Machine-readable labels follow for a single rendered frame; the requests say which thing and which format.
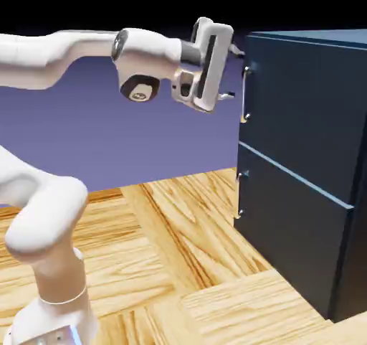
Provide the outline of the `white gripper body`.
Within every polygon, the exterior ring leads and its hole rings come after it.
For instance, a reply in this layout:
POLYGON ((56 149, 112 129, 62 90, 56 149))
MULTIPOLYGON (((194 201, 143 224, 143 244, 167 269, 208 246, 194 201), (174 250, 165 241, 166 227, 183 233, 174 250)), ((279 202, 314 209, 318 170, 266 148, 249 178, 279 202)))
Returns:
POLYGON ((219 99, 219 85, 233 33, 231 26, 206 17, 199 17, 196 21, 194 46, 200 51, 202 69, 194 76, 191 103, 206 113, 212 112, 219 99))

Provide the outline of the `large dark blue cabinet door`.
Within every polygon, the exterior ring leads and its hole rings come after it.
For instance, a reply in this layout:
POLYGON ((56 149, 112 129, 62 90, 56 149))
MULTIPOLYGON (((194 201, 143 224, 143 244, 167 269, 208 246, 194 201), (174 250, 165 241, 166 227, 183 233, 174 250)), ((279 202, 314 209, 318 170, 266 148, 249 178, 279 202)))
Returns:
POLYGON ((253 32, 241 141, 346 204, 367 151, 367 29, 253 32))

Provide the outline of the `dark blue cabinet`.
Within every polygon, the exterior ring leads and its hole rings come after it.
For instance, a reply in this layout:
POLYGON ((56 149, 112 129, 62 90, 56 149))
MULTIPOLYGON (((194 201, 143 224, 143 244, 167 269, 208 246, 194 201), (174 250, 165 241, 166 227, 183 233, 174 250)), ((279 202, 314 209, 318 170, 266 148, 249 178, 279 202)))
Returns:
POLYGON ((235 228, 321 316, 367 311, 367 29, 245 40, 235 228))

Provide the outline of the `small dark blue cabinet door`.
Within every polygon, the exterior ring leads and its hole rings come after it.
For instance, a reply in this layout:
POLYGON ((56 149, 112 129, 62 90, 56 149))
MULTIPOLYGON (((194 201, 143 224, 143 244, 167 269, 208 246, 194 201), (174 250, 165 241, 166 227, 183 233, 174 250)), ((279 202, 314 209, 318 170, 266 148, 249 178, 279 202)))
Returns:
POLYGON ((352 205, 240 144, 236 229, 324 318, 334 318, 352 205))

